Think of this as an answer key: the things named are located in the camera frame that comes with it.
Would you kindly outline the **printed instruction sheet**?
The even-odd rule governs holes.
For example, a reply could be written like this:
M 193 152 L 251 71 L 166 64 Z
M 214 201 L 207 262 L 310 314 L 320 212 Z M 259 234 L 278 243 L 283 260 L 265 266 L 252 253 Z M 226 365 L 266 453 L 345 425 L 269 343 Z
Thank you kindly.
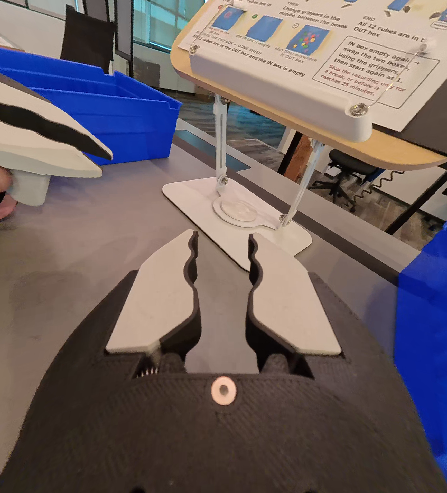
M 172 47 L 200 80 L 362 141 L 447 80 L 447 1 L 208 1 Z

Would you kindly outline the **black cloth cover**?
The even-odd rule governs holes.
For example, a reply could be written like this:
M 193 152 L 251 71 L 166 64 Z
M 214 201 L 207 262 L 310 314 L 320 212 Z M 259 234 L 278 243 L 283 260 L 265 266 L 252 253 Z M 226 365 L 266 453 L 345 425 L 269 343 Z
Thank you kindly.
M 115 23 L 79 13 L 67 4 L 60 59 L 96 66 L 109 74 L 115 30 Z

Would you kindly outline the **blue plastic bin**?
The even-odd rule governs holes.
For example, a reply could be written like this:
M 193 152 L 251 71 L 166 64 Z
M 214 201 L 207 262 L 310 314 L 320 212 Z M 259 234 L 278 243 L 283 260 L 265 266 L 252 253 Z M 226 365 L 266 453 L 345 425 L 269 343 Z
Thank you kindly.
M 399 274 L 394 363 L 447 480 L 447 222 Z
M 0 48 L 0 73 L 72 116 L 113 153 L 97 165 L 166 158 L 181 103 L 118 71 Z

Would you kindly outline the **black office chair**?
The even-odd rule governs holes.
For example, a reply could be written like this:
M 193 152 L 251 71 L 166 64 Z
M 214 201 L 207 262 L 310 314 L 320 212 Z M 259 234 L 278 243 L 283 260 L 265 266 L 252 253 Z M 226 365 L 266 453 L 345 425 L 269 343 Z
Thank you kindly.
M 339 169 L 339 174 L 334 181 L 325 182 L 321 180 L 314 181 L 309 187 L 309 190 L 329 190 L 329 195 L 332 196 L 332 202 L 337 203 L 339 198 L 344 198 L 347 204 L 350 204 L 349 211 L 354 213 L 356 211 L 356 200 L 352 199 L 346 191 L 342 188 L 342 183 L 348 178 L 356 177 L 361 180 L 361 185 L 367 182 L 372 182 L 378 178 L 384 169 L 377 168 L 363 161 L 351 157 L 341 151 L 332 150 L 329 153 L 330 168 Z

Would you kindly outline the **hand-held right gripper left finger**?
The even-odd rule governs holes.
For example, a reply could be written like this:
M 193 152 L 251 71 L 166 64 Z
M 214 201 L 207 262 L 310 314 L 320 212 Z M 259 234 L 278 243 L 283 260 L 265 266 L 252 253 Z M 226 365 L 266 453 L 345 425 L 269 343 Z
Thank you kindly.
M 106 345 L 114 354 L 162 355 L 185 362 L 202 334 L 195 287 L 198 232 L 188 229 L 140 266 Z

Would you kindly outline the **black metal desk leg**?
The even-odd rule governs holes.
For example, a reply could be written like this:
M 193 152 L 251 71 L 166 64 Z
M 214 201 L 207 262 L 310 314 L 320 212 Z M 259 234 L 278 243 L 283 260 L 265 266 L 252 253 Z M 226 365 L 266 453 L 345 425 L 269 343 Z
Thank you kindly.
M 442 165 L 445 173 L 440 176 L 426 191 L 424 191 L 416 201 L 401 213 L 384 231 L 393 235 L 396 231 L 408 222 L 408 220 L 426 203 L 436 192 L 447 183 L 447 163 Z

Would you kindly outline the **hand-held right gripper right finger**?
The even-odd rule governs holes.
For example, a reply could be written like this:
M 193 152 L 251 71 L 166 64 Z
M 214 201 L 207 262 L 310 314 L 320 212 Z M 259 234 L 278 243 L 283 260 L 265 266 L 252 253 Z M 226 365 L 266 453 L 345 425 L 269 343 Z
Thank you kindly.
M 249 236 L 246 342 L 257 362 L 282 354 L 287 362 L 305 355 L 338 356 L 342 349 L 305 268 L 262 234 Z

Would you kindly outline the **white document stand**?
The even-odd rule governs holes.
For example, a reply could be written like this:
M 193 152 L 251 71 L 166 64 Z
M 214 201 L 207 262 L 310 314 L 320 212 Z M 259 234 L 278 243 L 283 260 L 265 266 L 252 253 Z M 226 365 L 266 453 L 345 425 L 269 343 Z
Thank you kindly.
M 177 74 L 214 94 L 216 177 L 162 192 L 247 272 L 249 237 L 295 256 L 312 244 L 294 216 L 325 145 L 376 169 L 447 163 L 447 32 L 421 20 L 359 26 L 342 2 L 208 1 L 171 47 Z M 227 171 L 227 100 L 312 140 L 288 212 Z

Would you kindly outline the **black flat panel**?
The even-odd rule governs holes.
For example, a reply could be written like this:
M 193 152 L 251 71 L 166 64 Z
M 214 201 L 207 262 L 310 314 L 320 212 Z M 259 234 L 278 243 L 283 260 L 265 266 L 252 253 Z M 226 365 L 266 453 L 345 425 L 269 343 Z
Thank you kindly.
M 447 157 L 447 80 L 401 132 L 373 129 Z

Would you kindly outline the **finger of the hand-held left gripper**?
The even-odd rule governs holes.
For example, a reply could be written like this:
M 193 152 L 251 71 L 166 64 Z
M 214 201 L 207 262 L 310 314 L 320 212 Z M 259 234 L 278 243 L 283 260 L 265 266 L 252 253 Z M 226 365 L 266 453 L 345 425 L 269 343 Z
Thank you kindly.
M 87 154 L 0 121 L 0 167 L 12 175 L 7 193 L 17 202 L 42 205 L 52 176 L 100 178 L 101 168 Z
M 0 121 L 107 160 L 113 153 L 72 116 L 0 73 Z

